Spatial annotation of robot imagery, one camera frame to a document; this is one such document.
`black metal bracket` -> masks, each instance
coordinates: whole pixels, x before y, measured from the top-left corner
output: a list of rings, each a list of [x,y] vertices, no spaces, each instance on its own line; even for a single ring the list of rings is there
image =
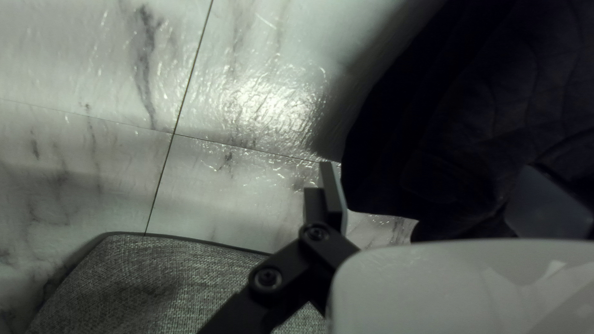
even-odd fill
[[[337,166],[320,163],[323,188],[304,189],[298,239],[255,267],[198,334],[268,334],[308,301],[326,313],[328,291],[341,263],[359,251],[344,236],[346,201]]]

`screw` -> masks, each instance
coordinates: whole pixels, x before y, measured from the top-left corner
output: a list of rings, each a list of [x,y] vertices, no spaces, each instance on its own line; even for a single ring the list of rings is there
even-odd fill
[[[307,230],[307,236],[314,241],[320,241],[328,237],[328,232],[323,228],[312,227]]]
[[[266,268],[259,271],[255,276],[255,283],[260,288],[274,289],[280,285],[282,277],[278,270]]]

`gray upholstery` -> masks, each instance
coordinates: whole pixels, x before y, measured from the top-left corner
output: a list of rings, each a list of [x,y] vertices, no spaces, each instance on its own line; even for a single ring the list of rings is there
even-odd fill
[[[266,256],[199,242],[112,235],[64,279],[26,334],[196,333]],[[324,333],[307,304],[273,333]]]

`white marble tile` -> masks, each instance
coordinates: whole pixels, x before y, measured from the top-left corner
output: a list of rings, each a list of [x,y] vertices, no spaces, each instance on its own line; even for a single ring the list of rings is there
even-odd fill
[[[297,237],[303,188],[317,187],[318,173],[314,162],[174,136],[147,232],[274,253]],[[379,247],[405,243],[401,225],[349,212],[347,231]]]
[[[82,245],[144,232],[171,136],[0,100],[0,332]]]
[[[349,211],[346,237],[364,250],[409,245],[416,223],[409,218]]]
[[[211,0],[0,0],[0,98],[173,132]]]
[[[177,133],[340,161],[373,84],[444,0],[217,0]]]

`black cloth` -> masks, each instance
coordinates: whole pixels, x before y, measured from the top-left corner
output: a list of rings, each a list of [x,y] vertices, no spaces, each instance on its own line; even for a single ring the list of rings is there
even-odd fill
[[[418,219],[413,241],[515,236],[526,164],[594,184],[593,79],[593,0],[447,1],[349,133],[349,208]]]

